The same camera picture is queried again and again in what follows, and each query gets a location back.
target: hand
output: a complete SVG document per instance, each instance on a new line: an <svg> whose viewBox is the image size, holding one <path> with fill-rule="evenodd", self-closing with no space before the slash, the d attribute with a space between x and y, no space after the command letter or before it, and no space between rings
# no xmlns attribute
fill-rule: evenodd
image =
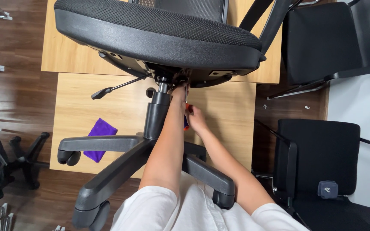
<svg viewBox="0 0 370 231"><path fill-rule="evenodd" d="M187 90L187 94L189 94L189 84L183 82L182 84L176 86L171 93L172 95L172 103L182 103L181 105L185 108L185 86Z"/></svg>
<svg viewBox="0 0 370 231"><path fill-rule="evenodd" d="M189 126L199 137L201 137L205 131L209 131L209 128L206 125L205 116L199 108L194 105L189 105L188 110L185 110L185 116Z"/></svg>

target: white shirt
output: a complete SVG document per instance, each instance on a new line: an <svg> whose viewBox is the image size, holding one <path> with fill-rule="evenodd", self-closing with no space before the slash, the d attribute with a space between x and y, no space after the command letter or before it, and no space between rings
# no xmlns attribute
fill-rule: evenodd
<svg viewBox="0 0 370 231"><path fill-rule="evenodd" d="M213 189L182 172L179 198L159 186L146 186L116 211L110 231L308 231L280 206L265 204L249 215L238 204L220 209Z"/></svg>

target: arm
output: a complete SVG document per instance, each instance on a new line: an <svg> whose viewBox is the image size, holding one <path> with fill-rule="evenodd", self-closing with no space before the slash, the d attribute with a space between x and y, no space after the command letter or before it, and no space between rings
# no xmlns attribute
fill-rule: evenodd
<svg viewBox="0 0 370 231"><path fill-rule="evenodd" d="M193 115L186 112L189 125L201 137L215 167L232 178L236 186L236 202L250 215L267 203L275 203L260 182L241 165L221 144L205 122L200 109L191 107Z"/></svg>
<svg viewBox="0 0 370 231"><path fill-rule="evenodd" d="M172 92L172 100L162 132L153 148L143 172L139 189L155 185L179 194L184 151L185 85Z"/></svg>

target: white wall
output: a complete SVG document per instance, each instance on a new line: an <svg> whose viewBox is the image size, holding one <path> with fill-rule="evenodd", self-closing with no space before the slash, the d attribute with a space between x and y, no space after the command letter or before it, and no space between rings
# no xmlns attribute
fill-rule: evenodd
<svg viewBox="0 0 370 231"><path fill-rule="evenodd" d="M370 75L331 81L328 120L358 124L370 140ZM361 143L357 189L350 201L370 207L370 145Z"/></svg>

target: desk surface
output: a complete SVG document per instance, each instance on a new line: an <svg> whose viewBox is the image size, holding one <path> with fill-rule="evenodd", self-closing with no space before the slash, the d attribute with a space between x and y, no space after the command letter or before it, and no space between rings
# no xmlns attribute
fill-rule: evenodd
<svg viewBox="0 0 370 231"><path fill-rule="evenodd" d="M55 1L48 0L41 71L129 75L100 58L95 50L78 45L60 34L55 27ZM228 24L238 26L253 2L254 0L229 0ZM266 23L272 5L252 29L252 33L258 37ZM247 76L235 76L232 81L279 83L281 41L282 29L279 29L266 53L267 60L261 63L260 68Z"/></svg>
<svg viewBox="0 0 370 231"><path fill-rule="evenodd" d="M75 166L57 161L59 142L68 137L87 136L98 118L118 129L117 135L143 132L148 87L156 87L151 78L141 80L92 100L91 94L112 85L134 79L132 76L59 73L55 104L50 169L98 173L122 153L106 152L99 163L85 155ZM255 110L255 83L226 82L213 87L193 88L188 102L201 108L208 126L224 146L248 170L251 169ZM185 131L185 140L202 145L192 129ZM140 178L144 167L132 177Z"/></svg>

